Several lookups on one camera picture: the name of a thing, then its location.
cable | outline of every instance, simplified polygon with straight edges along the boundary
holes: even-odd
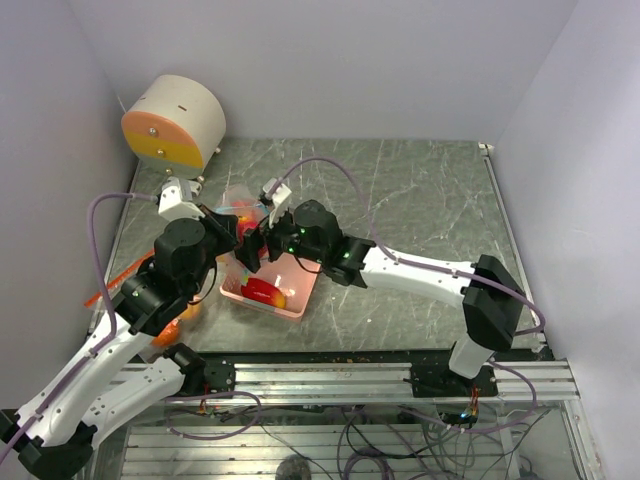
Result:
[[[487,468],[485,470],[485,472],[482,474],[482,476],[478,479],[478,480],[482,480],[487,473],[489,473],[489,471],[491,471],[491,469],[496,466],[496,464],[502,460],[504,457],[506,457],[507,455],[511,454],[511,459],[513,459],[513,453],[518,449],[518,447],[520,447],[520,445],[522,444],[522,442],[524,441],[525,438],[527,438],[527,435],[529,435],[529,432],[531,432],[531,429],[540,421],[542,420],[545,416],[547,416],[547,414],[549,412],[551,412],[552,409],[548,409],[545,412],[543,412],[538,418],[535,419],[535,421],[529,425],[529,428],[527,428],[527,430],[524,432],[524,434],[522,435],[522,437],[520,438],[520,440],[518,441],[518,443],[516,443],[516,445],[509,451],[509,452],[505,452],[502,455],[500,455],[495,462],[493,462],[489,468]],[[509,465],[507,465],[507,474],[509,473],[509,467],[511,466],[511,461],[509,461]]]
[[[357,415],[362,415],[364,416],[365,413],[362,411],[362,409],[360,410],[355,410],[353,413],[357,414]],[[344,412],[342,412],[345,420],[347,420],[347,417],[345,415]],[[409,444],[409,442],[407,442],[407,440],[402,436],[402,434],[400,434],[400,432],[398,432],[395,428],[393,428],[393,426],[389,425],[386,422],[380,422],[384,425],[387,426],[387,428],[389,428],[399,439],[400,441],[407,447],[407,449],[411,452],[408,455],[395,455],[395,454],[388,454],[385,453],[383,451],[381,451],[378,447],[374,446],[365,436],[362,432],[359,431],[359,429],[355,426],[355,424],[353,423],[353,421],[355,420],[355,416],[351,419],[347,421],[347,424],[345,425],[345,428],[343,430],[343,435],[347,438],[347,442],[349,443],[349,446],[351,447],[351,449],[353,450],[353,453],[355,455],[360,455],[363,457],[367,457],[370,458],[371,460],[377,459],[377,458],[390,458],[390,459],[397,459],[397,460],[406,460],[406,459],[410,459],[410,458],[416,458],[418,460],[418,462],[420,463],[421,468],[427,470],[428,472],[431,473],[438,473],[440,474],[440,472],[435,472],[434,470],[429,469],[429,467],[427,467],[427,465],[422,461],[422,458],[428,458],[429,455],[420,455],[420,453],[422,453],[424,450],[429,449],[434,461],[436,462],[436,464],[438,465],[438,468],[440,468],[440,470],[448,475],[448,478],[455,478],[455,479],[461,479],[464,477],[460,477],[457,474],[455,474],[454,472],[451,472],[450,470],[448,470],[443,464],[441,464],[438,460],[438,455],[436,454],[436,452],[433,450],[433,446],[427,442],[427,445],[425,447],[422,447],[418,450],[414,450],[413,447],[411,447],[411,445]],[[351,427],[354,427],[356,429],[356,431],[358,431],[358,433],[360,434],[360,436],[362,437],[362,439],[365,441],[365,443],[367,443],[367,446],[369,448],[369,450],[366,449],[356,449],[350,442],[349,440],[349,429]]]
[[[545,411],[542,415],[540,415],[538,418],[536,418],[536,420],[531,424],[531,426],[522,435],[522,437],[520,437],[520,440],[518,441],[518,443],[516,443],[516,446],[513,447],[513,449],[511,450],[511,456],[509,457],[509,463],[507,464],[507,471],[505,473],[505,480],[509,478],[509,468],[511,468],[511,462],[513,461],[513,454],[518,449],[518,447],[522,444],[522,442],[524,441],[525,437],[529,434],[529,432],[535,426],[535,424],[538,423],[540,420],[542,420],[544,417],[546,417],[549,414],[549,412],[551,412],[551,409]]]
[[[351,456],[347,459],[347,463],[344,467],[345,480],[349,479],[349,474],[351,473],[351,470],[353,470],[353,467],[355,467],[355,465],[361,460],[371,460],[373,463],[375,463],[380,469],[381,480],[395,480],[393,470],[391,469],[391,466],[389,466],[387,461],[384,459],[384,457],[372,457],[370,455],[367,455],[366,449],[363,449],[362,454],[352,453]]]
[[[400,407],[400,409],[403,412],[406,412],[406,413],[409,413],[409,414],[413,415],[414,417],[421,418],[422,420],[426,420],[427,422],[434,423],[436,425],[440,425],[441,427],[444,427],[447,430],[454,431],[454,432],[468,433],[468,434],[473,434],[473,433],[494,433],[494,432],[497,432],[499,430],[502,430],[503,428],[513,427],[515,425],[518,425],[520,422],[522,422],[524,419],[526,419],[532,413],[534,413],[536,408],[538,408],[538,395],[536,393],[536,389],[533,386],[533,383],[531,383],[531,380],[529,380],[527,377],[525,377],[522,373],[518,372],[517,370],[514,370],[513,368],[507,367],[505,365],[501,365],[501,364],[496,363],[494,361],[489,361],[488,363],[489,363],[489,365],[491,365],[494,368],[499,368],[501,370],[504,370],[506,372],[511,373],[512,375],[515,375],[520,380],[525,382],[527,384],[527,386],[529,387],[529,389],[531,390],[531,397],[532,397],[531,398],[531,407],[526,411],[525,414],[523,414],[517,420],[512,420],[511,422],[506,422],[506,423],[503,423],[503,424],[498,425],[496,427],[479,428],[479,429],[471,430],[471,429],[467,429],[467,428],[456,427],[455,425],[448,425],[448,424],[444,423],[439,418],[430,417],[428,415],[425,415],[425,414],[423,414],[421,412],[417,412],[417,411],[415,411],[413,409],[410,409],[410,408],[407,408],[407,407]]]
[[[495,282],[493,280],[490,280],[488,278],[482,277],[480,275],[476,275],[474,273],[462,272],[462,271],[458,271],[458,270],[447,268],[447,267],[441,267],[439,265],[433,265],[433,264],[425,263],[425,262],[417,262],[415,260],[405,260],[403,258],[396,257],[393,253],[391,253],[391,251],[382,242],[382,239],[380,238],[380,235],[378,234],[378,231],[376,230],[375,225],[373,224],[373,217],[371,215],[371,211],[370,211],[370,209],[368,207],[368,204],[367,204],[367,202],[365,200],[365,197],[364,197],[364,195],[362,193],[362,190],[360,190],[358,182],[356,181],[356,179],[353,176],[353,174],[348,169],[346,169],[340,162],[335,160],[334,158],[323,157],[323,156],[313,156],[313,157],[303,158],[302,160],[297,161],[291,167],[289,167],[289,169],[284,173],[284,175],[282,177],[278,178],[274,182],[273,186],[266,193],[266,197],[267,198],[271,198],[273,196],[273,194],[275,193],[275,191],[278,189],[278,187],[280,187],[280,185],[282,185],[282,182],[287,177],[289,177],[289,175],[291,175],[298,167],[300,167],[301,165],[304,165],[305,163],[314,162],[314,161],[320,161],[320,162],[329,163],[329,164],[333,165],[334,167],[336,167],[338,170],[340,170],[347,177],[347,179],[349,180],[349,182],[353,186],[354,190],[356,191],[356,195],[360,199],[360,203],[364,207],[364,211],[365,211],[365,214],[366,214],[366,217],[367,217],[367,221],[369,223],[369,229],[371,230],[371,235],[372,235],[374,241],[376,242],[376,246],[388,258],[390,258],[394,262],[402,263],[403,265],[407,265],[407,266],[410,266],[410,267],[422,268],[422,269],[425,269],[425,270],[431,270],[431,271],[434,271],[434,272],[443,273],[443,274],[447,274],[447,275],[460,276],[460,277],[468,278],[469,280],[474,280],[476,282],[480,282],[480,283],[483,283],[483,284],[488,285],[490,287],[493,287],[496,290],[499,290],[499,291],[501,291],[503,293],[506,293],[507,295],[515,298],[516,300],[521,302],[523,305],[526,305],[538,317],[538,320],[540,322],[539,325],[537,325],[537,326],[535,326],[533,328],[527,328],[527,329],[524,329],[524,330],[520,330],[520,331],[515,333],[516,335],[525,335],[527,333],[537,333],[537,332],[541,332],[541,331],[544,330],[544,327],[545,327],[547,321],[546,321],[546,318],[545,318],[544,314],[542,313],[542,311],[540,311],[540,309],[536,305],[534,305],[534,303],[531,302],[528,298],[526,298],[524,295],[521,295],[520,293],[516,292],[515,290],[512,290],[511,288],[505,287],[501,283]]]
[[[257,407],[256,414],[249,421],[249,423],[247,425],[239,428],[235,432],[225,433],[223,435],[218,435],[216,437],[200,437],[198,435],[192,435],[190,433],[182,433],[182,432],[176,430],[173,427],[173,425],[171,425],[171,417],[174,416],[174,411],[173,410],[167,412],[167,415],[165,417],[166,424],[167,424],[167,429],[169,430],[169,432],[173,433],[174,435],[177,435],[177,436],[182,437],[182,438],[188,438],[189,440],[205,440],[205,441],[224,440],[226,438],[231,438],[231,437],[235,437],[236,435],[240,435],[241,433],[247,431],[248,429],[250,429],[254,425],[257,425],[258,421],[260,420],[260,415],[262,414],[262,403],[260,402],[260,399],[256,395],[254,395],[253,393],[241,392],[239,390],[235,390],[233,392],[210,393],[208,395],[197,395],[195,397],[167,397],[167,398],[165,398],[165,402],[174,403],[174,402],[185,402],[185,401],[192,401],[192,400],[208,400],[210,398],[225,398],[225,397],[233,397],[235,395],[238,395],[238,396],[241,396],[241,397],[249,397],[249,398],[251,398],[252,400],[254,400],[256,402],[256,407]]]
[[[153,203],[157,203],[158,198],[153,195],[146,195],[143,193],[123,193],[123,192],[112,192],[105,193],[98,197],[96,197],[90,204],[87,209],[87,236],[89,238],[89,250],[91,252],[91,260],[93,263],[93,270],[96,275],[96,280],[98,281],[98,288],[100,293],[102,294],[102,298],[104,301],[104,306],[107,311],[107,315],[109,316],[109,323],[111,325],[111,329],[109,333],[100,340],[93,348],[89,350],[91,355],[97,355],[105,345],[107,345],[111,340],[113,340],[117,334],[117,321],[116,314],[113,308],[113,303],[111,302],[111,297],[109,297],[109,290],[107,289],[107,285],[103,276],[102,266],[100,264],[100,255],[98,254],[98,244],[96,241],[95,229],[94,229],[94,216],[95,211],[98,205],[104,200],[111,198],[123,198],[123,199],[140,199],[146,200]],[[28,432],[29,428],[33,426],[33,424],[39,419],[39,417],[43,414],[43,412],[49,407],[49,404],[55,400],[60,393],[64,391],[67,385],[73,380],[73,378],[82,370],[82,368],[91,360],[93,357],[85,356],[82,357],[75,365],[73,365],[69,371],[60,379],[60,381],[51,389],[51,392],[45,397],[45,399],[40,403],[38,408],[35,409],[34,414],[28,418],[24,425],[9,439],[7,445],[0,453],[0,465],[5,461],[9,452],[13,449],[13,446],[18,442],[18,440]]]
[[[322,269],[320,270],[316,270],[315,272],[313,270],[309,270],[307,267],[305,267],[304,265],[302,265],[302,262],[300,261],[300,259],[296,256],[293,255],[293,258],[296,259],[296,262],[298,262],[298,265],[300,265],[300,268],[303,269],[305,272],[307,273],[313,273],[314,275],[318,275],[319,273],[322,273]]]
[[[211,291],[213,290],[213,287],[216,285],[216,279],[218,278],[218,264],[214,263],[213,265],[213,281],[211,282],[211,285],[209,286],[209,289],[207,290],[207,293],[204,294],[204,296],[200,297],[199,300],[196,300],[195,302],[187,302],[189,305],[199,305],[200,303],[202,303],[204,301],[205,298],[207,298],[209,296],[209,294],[211,293]]]
[[[307,457],[306,455],[302,455],[298,450],[296,450],[295,448],[293,448],[293,446],[289,445],[289,443],[285,442],[284,440],[282,440],[281,438],[276,437],[275,435],[273,435],[272,433],[269,433],[267,431],[266,428],[264,428],[264,425],[262,423],[259,424],[260,427],[262,428],[262,430],[264,430],[264,433],[266,433],[267,435],[269,435],[271,438],[273,438],[274,440],[277,440],[278,442],[282,443],[285,447],[289,448],[289,450],[291,450],[293,453],[295,453],[296,455],[298,455],[300,458],[306,460],[307,462],[311,462],[313,463],[315,466],[317,466],[320,470],[322,470],[322,472],[329,477],[330,480],[334,480],[333,477],[331,476],[331,474],[327,471],[326,468],[324,468],[322,465],[320,465],[318,462],[316,462],[315,460],[313,460],[312,458]]]

gray marble surface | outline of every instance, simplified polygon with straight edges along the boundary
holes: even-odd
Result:
[[[226,139],[205,172],[200,200],[214,206],[229,185],[254,193],[298,159],[323,154],[341,160],[360,182],[381,238],[407,253],[449,260],[497,256],[518,278],[494,191],[471,142],[408,140]],[[133,190],[158,193],[164,176],[141,166]],[[314,198],[343,230],[367,236],[362,206],[330,165],[304,165],[290,177],[294,203]],[[132,202],[115,252],[112,276],[153,246],[166,222],[154,207]],[[531,326],[523,313],[520,328]],[[397,291],[345,288],[320,276],[300,324],[231,303],[217,289],[183,341],[198,351],[330,351],[449,348],[465,330],[462,311]],[[516,346],[535,348],[534,336]]]

cylindrical device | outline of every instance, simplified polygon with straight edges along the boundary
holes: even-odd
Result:
[[[156,78],[122,117],[127,143],[142,161],[184,178],[202,174],[226,128],[218,99],[178,75]]]

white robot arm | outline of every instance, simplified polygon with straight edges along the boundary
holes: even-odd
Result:
[[[195,205],[199,192],[196,182],[177,178],[163,186],[159,213],[169,224],[154,243],[155,255],[124,282],[113,299],[115,337],[99,353],[91,353],[109,333],[105,314],[91,338],[46,388],[19,410],[0,412],[0,439],[8,443],[20,437],[14,448],[37,478],[70,478],[106,437],[147,407],[177,392],[199,393],[205,383],[204,363],[182,344],[171,347],[126,383],[105,390],[122,366],[186,309],[215,267],[216,257],[224,253],[234,252],[255,272],[260,268],[259,252],[266,246],[270,261],[282,254],[315,261],[322,273],[344,286],[403,290],[461,308],[467,332],[456,342],[449,360],[451,375],[461,381],[473,379],[495,351],[511,346],[522,309],[519,302],[468,278],[397,261],[441,265],[519,290],[493,257],[483,255],[474,263],[446,262],[391,251],[392,260],[371,240],[344,234],[336,217],[314,200],[289,210],[291,192],[285,186],[272,197],[271,215],[239,239],[238,218]],[[70,383],[39,412],[43,399],[71,370]]]

white wall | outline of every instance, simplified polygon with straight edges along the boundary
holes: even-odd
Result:
[[[581,0],[496,147],[554,351],[612,479],[638,477],[640,3]]]
[[[0,15],[0,408],[16,408],[80,346],[96,291],[85,211],[127,187],[122,111],[64,0],[10,2]],[[102,250],[118,205],[98,213]],[[24,478],[15,456],[0,478]]]
[[[70,0],[129,107],[162,73],[229,133],[495,142],[576,0]]]

